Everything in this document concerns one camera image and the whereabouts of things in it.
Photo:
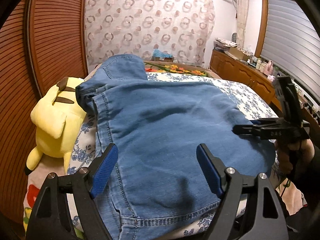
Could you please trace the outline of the person's right hand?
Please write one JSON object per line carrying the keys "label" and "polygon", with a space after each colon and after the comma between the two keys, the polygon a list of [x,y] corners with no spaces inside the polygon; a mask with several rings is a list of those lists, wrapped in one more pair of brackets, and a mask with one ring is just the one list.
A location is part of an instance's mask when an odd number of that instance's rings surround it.
{"label": "person's right hand", "polygon": [[310,163],[315,156],[315,147],[310,139],[299,141],[295,144],[286,144],[276,140],[275,149],[278,156],[278,166],[284,174],[290,174],[299,166]]}

